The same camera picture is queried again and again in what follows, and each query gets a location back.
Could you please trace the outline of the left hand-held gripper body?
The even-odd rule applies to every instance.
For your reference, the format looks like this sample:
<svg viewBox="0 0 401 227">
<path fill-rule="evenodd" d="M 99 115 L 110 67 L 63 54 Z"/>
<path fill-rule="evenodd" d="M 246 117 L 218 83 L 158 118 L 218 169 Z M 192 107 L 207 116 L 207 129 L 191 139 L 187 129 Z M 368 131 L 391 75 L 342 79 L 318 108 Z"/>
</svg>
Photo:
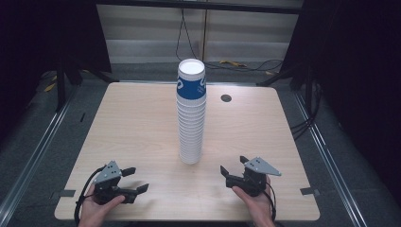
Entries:
<svg viewBox="0 0 401 227">
<path fill-rule="evenodd" d="M 118 196 L 124 196 L 124 203 L 134 203 L 137 193 L 135 190 L 118 186 L 121 178 L 121 168 L 116 161 L 110 161 L 94 179 L 94 195 L 100 204 L 105 204 Z"/>
</svg>

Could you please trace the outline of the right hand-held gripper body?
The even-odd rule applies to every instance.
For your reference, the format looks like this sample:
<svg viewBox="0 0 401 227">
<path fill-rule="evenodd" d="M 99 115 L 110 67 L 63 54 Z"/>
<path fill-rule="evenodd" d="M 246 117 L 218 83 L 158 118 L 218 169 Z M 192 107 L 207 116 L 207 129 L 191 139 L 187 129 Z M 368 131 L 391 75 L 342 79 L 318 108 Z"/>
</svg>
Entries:
<svg viewBox="0 0 401 227">
<path fill-rule="evenodd" d="M 249 159 L 244 165 L 244 172 L 241 177 L 229 175 L 225 177 L 226 186 L 240 187 L 251 197 L 256 197 L 267 188 L 267 175 L 281 176 L 282 173 L 261 157 Z"/>
</svg>

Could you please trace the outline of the stack of white paper cups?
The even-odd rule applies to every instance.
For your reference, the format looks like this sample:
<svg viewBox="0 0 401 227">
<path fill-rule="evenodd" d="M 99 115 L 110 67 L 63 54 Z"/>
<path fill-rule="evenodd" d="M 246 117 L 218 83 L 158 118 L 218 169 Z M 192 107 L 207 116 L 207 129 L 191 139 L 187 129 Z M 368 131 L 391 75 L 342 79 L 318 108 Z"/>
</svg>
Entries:
<svg viewBox="0 0 401 227">
<path fill-rule="evenodd" d="M 206 96 L 186 99 L 177 96 L 180 158 L 189 165 L 197 163 L 202 155 Z"/>
</svg>

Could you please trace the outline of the person's right hand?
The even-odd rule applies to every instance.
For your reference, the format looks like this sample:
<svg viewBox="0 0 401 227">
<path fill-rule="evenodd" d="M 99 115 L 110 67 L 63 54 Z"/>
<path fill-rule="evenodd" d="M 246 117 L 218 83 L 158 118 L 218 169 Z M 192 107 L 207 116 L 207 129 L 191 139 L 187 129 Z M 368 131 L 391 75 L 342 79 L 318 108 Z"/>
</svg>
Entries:
<svg viewBox="0 0 401 227">
<path fill-rule="evenodd" d="M 257 197 L 249 196 L 237 186 L 233 186 L 232 190 L 247 206 L 255 227 L 275 227 L 275 223 L 271 217 L 271 192 L 269 187 L 266 188 L 265 193 Z"/>
</svg>

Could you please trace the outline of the person's left hand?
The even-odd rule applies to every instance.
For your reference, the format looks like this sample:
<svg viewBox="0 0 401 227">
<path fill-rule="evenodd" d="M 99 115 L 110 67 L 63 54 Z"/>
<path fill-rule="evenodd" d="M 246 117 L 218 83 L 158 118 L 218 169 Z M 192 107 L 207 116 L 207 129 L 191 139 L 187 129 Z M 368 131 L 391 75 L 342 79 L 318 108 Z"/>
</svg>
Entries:
<svg viewBox="0 0 401 227">
<path fill-rule="evenodd" d="M 78 227 L 101 227 L 106 216 L 124 200 L 124 196 L 118 196 L 105 204 L 98 204 L 92 196 L 95 186 L 92 184 L 85 195 L 80 213 Z"/>
</svg>

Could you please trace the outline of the black metal stand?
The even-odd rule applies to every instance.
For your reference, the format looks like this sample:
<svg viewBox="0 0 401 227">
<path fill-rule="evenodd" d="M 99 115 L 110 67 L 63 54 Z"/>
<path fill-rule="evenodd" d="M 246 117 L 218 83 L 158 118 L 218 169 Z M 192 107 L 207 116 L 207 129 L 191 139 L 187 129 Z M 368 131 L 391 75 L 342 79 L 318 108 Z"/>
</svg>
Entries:
<svg viewBox="0 0 401 227">
<path fill-rule="evenodd" d="M 309 113 L 312 109 L 312 76 L 310 75 L 310 67 L 306 63 L 296 63 L 287 69 L 281 70 L 272 78 L 262 82 L 258 82 L 257 86 L 269 87 L 279 79 L 291 78 L 290 89 L 292 91 L 300 91 L 305 86 L 305 106 Z"/>
<path fill-rule="evenodd" d="M 96 70 L 92 65 L 85 61 L 72 58 L 71 56 L 60 58 L 57 66 L 57 112 L 59 112 L 66 103 L 65 79 L 69 79 L 70 83 L 73 85 L 80 85 L 82 83 L 82 76 L 79 72 L 80 70 L 87 70 L 97 78 L 108 83 L 118 82 L 118 79 L 112 79 L 106 76 L 103 72 Z"/>
</svg>

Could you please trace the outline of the dark curtain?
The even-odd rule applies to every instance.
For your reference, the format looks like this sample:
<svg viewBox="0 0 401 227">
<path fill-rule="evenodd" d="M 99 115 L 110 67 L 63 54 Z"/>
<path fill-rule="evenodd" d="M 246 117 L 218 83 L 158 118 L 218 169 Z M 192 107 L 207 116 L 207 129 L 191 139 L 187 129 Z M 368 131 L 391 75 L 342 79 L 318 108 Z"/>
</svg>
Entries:
<svg viewBox="0 0 401 227">
<path fill-rule="evenodd" d="M 401 0 L 304 0 L 285 66 L 309 66 L 357 150 L 401 202 Z"/>
<path fill-rule="evenodd" d="M 0 0 L 0 141 L 60 65 L 73 83 L 79 69 L 111 70 L 96 0 Z"/>
</svg>

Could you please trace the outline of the black overhead beam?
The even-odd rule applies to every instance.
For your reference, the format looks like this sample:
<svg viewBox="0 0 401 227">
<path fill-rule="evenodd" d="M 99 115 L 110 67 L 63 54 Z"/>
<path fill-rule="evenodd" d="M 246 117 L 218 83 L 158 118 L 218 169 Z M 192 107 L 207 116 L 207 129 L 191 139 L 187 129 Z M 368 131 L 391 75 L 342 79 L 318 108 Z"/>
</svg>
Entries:
<svg viewBox="0 0 401 227">
<path fill-rule="evenodd" d="M 99 5 L 133 6 L 169 9 L 208 9 L 241 12 L 261 12 L 279 14 L 302 14 L 303 9 L 276 6 L 258 6 L 229 3 L 208 3 L 198 1 L 165 1 L 165 0 L 95 0 Z"/>
</svg>

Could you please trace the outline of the metal floor rail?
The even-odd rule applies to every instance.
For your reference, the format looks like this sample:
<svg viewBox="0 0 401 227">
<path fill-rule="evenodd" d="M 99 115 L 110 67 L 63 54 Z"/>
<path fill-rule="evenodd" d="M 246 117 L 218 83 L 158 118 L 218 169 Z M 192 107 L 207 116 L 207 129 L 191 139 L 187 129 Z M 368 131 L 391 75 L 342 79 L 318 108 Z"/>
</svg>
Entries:
<svg viewBox="0 0 401 227">
<path fill-rule="evenodd" d="M 60 107 L 57 93 L 39 93 L 28 107 L 22 123 L 0 146 L 0 227 L 8 226 L 77 89 L 77 85 L 67 89 L 66 100 Z"/>
<path fill-rule="evenodd" d="M 320 132 L 320 129 L 316 123 L 312 123 L 310 118 L 311 115 L 307 112 L 305 106 L 305 100 L 302 95 L 298 92 L 294 93 L 297 105 L 300 108 L 303 118 L 309 123 L 308 130 L 315 142 L 315 145 L 323 159 L 326 169 L 331 177 L 331 180 L 340 196 L 342 204 L 346 209 L 350 220 L 352 221 L 354 227 L 368 227 L 367 222 L 362 215 L 358 204 L 352 195 L 347 183 L 343 179 L 340 170 L 335 162 L 329 147 Z"/>
</svg>

